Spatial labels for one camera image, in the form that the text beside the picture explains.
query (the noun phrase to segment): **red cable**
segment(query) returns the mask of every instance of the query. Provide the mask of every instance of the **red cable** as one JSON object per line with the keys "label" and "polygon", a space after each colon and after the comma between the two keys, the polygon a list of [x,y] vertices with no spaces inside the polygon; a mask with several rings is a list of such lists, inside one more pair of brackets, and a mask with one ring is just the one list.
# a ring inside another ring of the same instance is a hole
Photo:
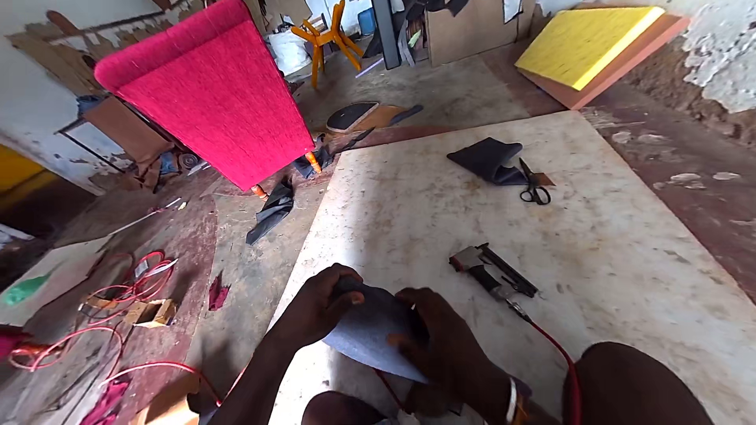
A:
{"label": "red cable", "polygon": [[178,363],[176,361],[152,361],[151,363],[145,363],[143,365],[134,366],[133,368],[127,368],[118,372],[117,374],[114,374],[112,377],[108,377],[106,380],[100,383],[100,386],[103,386],[106,383],[109,383],[111,380],[114,380],[117,377],[125,375],[129,372],[138,371],[140,369],[152,368],[155,366],[171,366],[173,368],[178,368],[183,371],[187,371],[187,372],[197,375],[198,377],[200,377],[200,380],[203,381],[205,385],[207,385],[207,387],[210,389],[210,392],[212,393],[213,398],[215,398],[215,404],[218,407],[221,406],[221,403],[222,403],[221,398],[218,397],[218,393],[215,392],[215,388],[213,388],[212,385],[210,385],[210,382],[207,380],[207,378],[205,378],[205,375],[203,375],[202,372],[198,371],[197,369],[192,368],[191,366],[187,366],[187,365],[184,365],[183,363]]}
{"label": "red cable", "polygon": [[383,385],[385,385],[385,386],[386,386],[386,389],[387,389],[387,390],[389,391],[389,393],[391,394],[391,397],[392,397],[392,399],[394,399],[394,401],[396,402],[396,405],[397,405],[397,406],[399,406],[399,408],[400,408],[400,409],[401,409],[402,411],[407,411],[407,410],[406,410],[406,409],[404,408],[404,405],[403,405],[403,404],[401,403],[401,400],[399,400],[399,397],[397,397],[397,396],[396,396],[396,393],[394,392],[394,390],[393,390],[393,389],[391,388],[391,386],[389,385],[389,381],[387,381],[387,380],[386,380],[386,377],[384,377],[384,376],[383,376],[383,372],[382,372],[382,371],[379,371],[379,370],[378,370],[378,369],[376,369],[376,368],[373,368],[373,370],[374,370],[374,371],[376,372],[376,375],[378,375],[378,377],[380,378],[380,380],[381,380],[381,381],[383,381]]}
{"label": "red cable", "polygon": [[549,335],[545,330],[541,329],[540,326],[535,324],[532,320],[526,319],[526,321],[535,328],[538,332],[541,332],[541,334],[546,337],[549,342],[551,342],[556,349],[559,350],[559,352],[562,353],[565,360],[567,361],[567,374],[569,375],[569,380],[571,383],[572,391],[570,392],[570,401],[572,402],[572,408],[570,410],[570,416],[572,420],[570,421],[571,425],[580,425],[582,421],[582,402],[581,402],[581,395],[580,395],[580,384],[578,383],[578,374],[575,370],[575,363],[572,362],[572,359],[569,357],[569,354],[567,354],[567,351],[565,351],[564,348]]}
{"label": "red cable", "polygon": [[[123,275],[123,278],[122,278],[124,281],[127,281],[128,277],[133,273],[133,270],[135,268],[133,266],[134,265],[133,258],[131,256],[131,254],[120,253],[120,254],[116,254],[115,256],[110,257],[109,259],[113,259],[113,258],[116,258],[118,256],[128,256],[130,259],[132,259],[131,263],[129,265],[129,268],[126,270],[126,272],[125,272],[125,274]],[[39,355],[37,355],[37,356],[34,356],[33,353],[31,353],[31,352],[29,352],[27,350],[23,350],[23,349],[14,350],[13,352],[11,352],[11,356],[8,358],[9,362],[13,366],[15,366],[17,368],[24,369],[24,370],[27,370],[27,371],[32,371],[32,372],[36,371],[36,370],[38,370],[40,368],[46,368],[48,366],[52,366],[55,363],[59,362],[63,358],[63,356],[70,351],[70,348],[71,348],[72,344],[67,344],[66,347],[64,348],[64,350],[62,351],[62,353],[58,354],[58,357],[56,359],[54,359],[54,360],[52,360],[52,361],[50,361],[48,363],[44,363],[43,364],[42,361],[51,354],[51,352],[52,352],[53,349],[57,348],[58,346],[60,346],[61,344],[65,343],[66,341],[70,340],[73,337],[76,337],[76,336],[78,336],[78,335],[80,335],[80,334],[82,334],[82,333],[84,333],[84,332],[86,332],[88,330],[95,330],[95,329],[98,329],[98,330],[109,330],[110,332],[114,333],[117,336],[117,338],[118,338],[118,341],[119,341],[119,350],[121,351],[123,349],[123,338],[121,337],[121,335],[114,328],[106,327],[106,326],[100,326],[100,325],[102,325],[102,324],[110,321],[111,319],[113,319],[113,318],[121,315],[123,312],[125,312],[129,308],[129,306],[134,302],[134,300],[147,301],[150,298],[152,298],[153,296],[157,295],[157,293],[159,293],[165,287],[166,283],[168,282],[168,280],[171,278],[171,275],[173,274],[173,267],[168,267],[166,270],[163,270],[163,271],[161,271],[161,272],[159,272],[159,273],[157,273],[155,275],[151,275],[151,276],[149,275],[152,271],[158,269],[159,267],[163,267],[163,266],[168,265],[168,264],[171,263],[170,260],[164,259],[164,254],[162,252],[160,252],[160,251],[153,251],[151,253],[148,253],[146,256],[142,257],[139,260],[139,262],[137,262],[137,265],[141,264],[142,262],[146,262],[149,258],[155,257],[155,256],[157,256],[158,259],[159,259],[158,263],[155,264],[155,265],[152,265],[149,268],[147,268],[147,270],[145,270],[141,274],[141,277],[138,278],[133,284],[117,284],[117,285],[110,285],[110,286],[107,286],[107,287],[100,288],[100,289],[96,290],[95,292],[90,293],[89,296],[87,297],[87,300],[85,300],[84,303],[82,304],[82,305],[85,305],[89,299],[91,299],[93,296],[95,296],[96,294],[98,294],[100,292],[103,292],[103,291],[109,290],[109,289],[113,289],[113,288],[122,288],[122,289],[124,289],[123,295],[121,295],[120,298],[113,299],[112,301],[114,301],[116,303],[132,301],[131,303],[129,303],[128,306],[126,306],[125,309],[121,309],[118,312],[115,312],[115,313],[113,313],[111,315],[108,315],[108,316],[106,316],[104,318],[92,318],[92,317],[90,317],[87,328],[84,328],[84,329],[81,329],[81,330],[76,330],[76,331],[74,331],[72,333],[69,333],[62,340],[59,340],[58,342],[56,342],[52,346],[49,346],[45,351],[40,352]],[[154,280],[154,282],[149,287],[147,287],[146,289],[141,289],[141,287],[144,286],[150,280]],[[16,361],[15,358],[14,358],[14,356],[29,357],[29,358],[32,359],[32,363],[31,363],[31,365],[28,365],[28,364],[24,365],[24,364]],[[115,367],[118,364],[118,360],[120,360],[120,355],[116,358],[116,362],[113,364],[113,369],[111,369],[111,371],[108,374],[108,376],[110,376],[111,374],[113,374],[113,372],[115,371]]]}

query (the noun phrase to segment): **green plastic bag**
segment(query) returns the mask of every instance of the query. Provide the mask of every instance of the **green plastic bag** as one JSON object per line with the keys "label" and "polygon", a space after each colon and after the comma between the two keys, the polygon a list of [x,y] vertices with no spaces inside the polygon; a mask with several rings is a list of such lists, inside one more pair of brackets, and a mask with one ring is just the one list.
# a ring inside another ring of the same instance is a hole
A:
{"label": "green plastic bag", "polygon": [[15,306],[19,302],[32,296],[52,275],[52,271],[44,276],[38,276],[37,278],[26,279],[14,286],[10,287],[3,293],[2,300],[9,306]]}

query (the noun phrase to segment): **blue container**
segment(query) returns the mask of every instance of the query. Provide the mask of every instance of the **blue container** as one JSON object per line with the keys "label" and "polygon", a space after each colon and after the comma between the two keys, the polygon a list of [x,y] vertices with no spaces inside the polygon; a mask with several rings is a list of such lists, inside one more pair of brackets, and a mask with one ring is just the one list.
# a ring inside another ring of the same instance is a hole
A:
{"label": "blue container", "polygon": [[360,33],[363,36],[375,33],[376,30],[376,14],[373,8],[369,8],[366,11],[362,11],[357,14],[357,21],[360,23]]}

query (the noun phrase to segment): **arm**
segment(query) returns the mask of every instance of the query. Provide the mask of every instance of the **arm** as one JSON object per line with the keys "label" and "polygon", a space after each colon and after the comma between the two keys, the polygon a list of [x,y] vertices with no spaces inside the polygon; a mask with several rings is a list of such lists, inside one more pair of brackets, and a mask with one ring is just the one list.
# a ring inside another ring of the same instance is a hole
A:
{"label": "arm", "polygon": [[[432,382],[467,403],[486,422],[506,424],[510,376],[488,359],[464,319],[429,288],[407,288],[396,296],[415,306],[428,327],[430,340],[427,348],[422,348],[404,335],[391,335],[389,343],[398,346]],[[525,410],[527,424],[559,423],[532,401],[526,401]]]}
{"label": "arm", "polygon": [[294,354],[303,346],[322,340],[352,305],[364,302],[361,293],[351,292],[329,303],[333,286],[346,275],[362,282],[356,271],[334,264],[302,285],[286,311],[262,338],[210,425],[268,423],[278,387]]}

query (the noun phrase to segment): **silver bangle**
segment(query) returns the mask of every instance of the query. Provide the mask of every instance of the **silver bangle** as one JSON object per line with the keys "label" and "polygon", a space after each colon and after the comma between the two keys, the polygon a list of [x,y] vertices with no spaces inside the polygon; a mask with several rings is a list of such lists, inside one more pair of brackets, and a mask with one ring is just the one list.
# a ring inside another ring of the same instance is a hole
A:
{"label": "silver bangle", "polygon": [[515,380],[510,377],[510,406],[507,408],[507,423],[512,423],[517,410],[517,386]]}

